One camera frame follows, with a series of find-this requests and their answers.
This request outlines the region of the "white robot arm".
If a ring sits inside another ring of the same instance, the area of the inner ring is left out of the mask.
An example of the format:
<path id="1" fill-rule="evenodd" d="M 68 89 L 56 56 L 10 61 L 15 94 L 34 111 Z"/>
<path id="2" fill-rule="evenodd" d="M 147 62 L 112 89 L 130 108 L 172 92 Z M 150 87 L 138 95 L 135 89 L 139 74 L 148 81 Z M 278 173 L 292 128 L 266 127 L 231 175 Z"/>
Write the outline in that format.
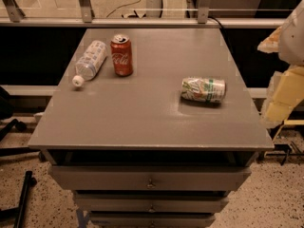
<path id="1" fill-rule="evenodd" d="M 304 0 L 257 49 L 277 52 L 278 58 L 289 64 L 283 73 L 276 71 L 272 76 L 261 109 L 262 124 L 275 128 L 304 100 Z"/>

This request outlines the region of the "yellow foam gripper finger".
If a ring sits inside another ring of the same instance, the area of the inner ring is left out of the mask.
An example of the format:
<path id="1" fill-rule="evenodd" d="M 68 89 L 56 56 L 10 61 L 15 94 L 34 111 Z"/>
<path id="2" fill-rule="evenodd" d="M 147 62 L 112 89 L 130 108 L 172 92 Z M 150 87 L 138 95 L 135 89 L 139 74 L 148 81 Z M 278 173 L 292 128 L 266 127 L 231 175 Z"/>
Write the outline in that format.
<path id="1" fill-rule="evenodd" d="M 289 66 L 283 73 L 276 71 L 267 88 L 260 122 L 266 128 L 277 127 L 303 100 L 304 66 Z"/>
<path id="2" fill-rule="evenodd" d="M 278 52 L 278 42 L 282 27 L 274 30 L 266 39 L 259 43 L 257 50 L 264 53 Z"/>

